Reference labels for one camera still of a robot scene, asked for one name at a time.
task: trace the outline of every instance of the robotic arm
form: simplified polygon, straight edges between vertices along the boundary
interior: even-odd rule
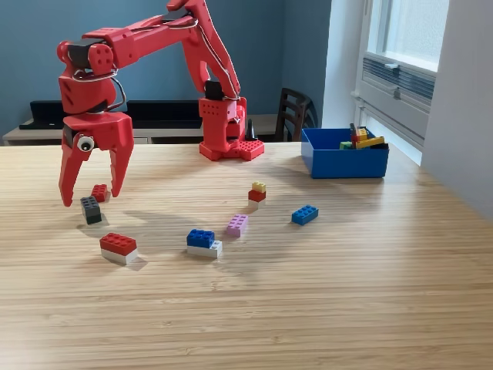
[[[126,28],[103,28],[86,33],[78,42],[62,42],[58,57],[66,64],[59,77],[64,110],[62,170],[59,187],[63,203],[72,203],[73,187],[83,161],[92,149],[110,150],[112,195],[121,190],[133,149],[132,122],[124,113],[110,110],[125,102],[116,80],[118,69],[137,62],[177,42],[183,44],[195,87],[206,94],[200,99],[204,141],[200,152],[210,160],[252,160],[263,153],[260,141],[245,142],[247,101],[240,98],[240,84],[205,0],[172,0],[169,14],[158,15]],[[207,66],[219,82],[210,81]],[[115,83],[123,101],[116,98]]]

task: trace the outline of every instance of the blue wall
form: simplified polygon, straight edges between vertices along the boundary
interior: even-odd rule
[[[331,3],[284,1],[282,85],[305,93],[314,101],[319,125],[324,107]]]
[[[29,0],[2,4],[0,136],[30,118],[29,102],[59,99],[56,56],[62,40],[104,26],[126,26],[166,13],[166,0]],[[249,113],[276,113],[283,57],[283,0],[208,0],[214,25],[228,49]],[[180,45],[139,60],[119,73],[129,99],[199,96]]]

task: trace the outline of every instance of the chair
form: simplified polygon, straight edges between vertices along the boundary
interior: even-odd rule
[[[301,92],[283,88],[274,141],[283,142],[286,131],[287,141],[300,141],[301,129],[317,127],[317,124],[317,112],[311,99]]]

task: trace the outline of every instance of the blue lego brick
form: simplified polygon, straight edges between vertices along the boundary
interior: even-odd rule
[[[291,221],[295,224],[299,224],[301,226],[308,224],[310,221],[314,220],[318,217],[318,208],[307,205],[303,208],[300,208],[291,216]]]
[[[186,237],[186,245],[191,247],[211,248],[214,243],[214,233],[193,229]]]

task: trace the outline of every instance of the blue plastic bin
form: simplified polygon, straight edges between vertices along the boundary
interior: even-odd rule
[[[343,141],[350,141],[350,129],[303,129],[301,156],[314,179],[385,176],[388,149],[340,150]]]

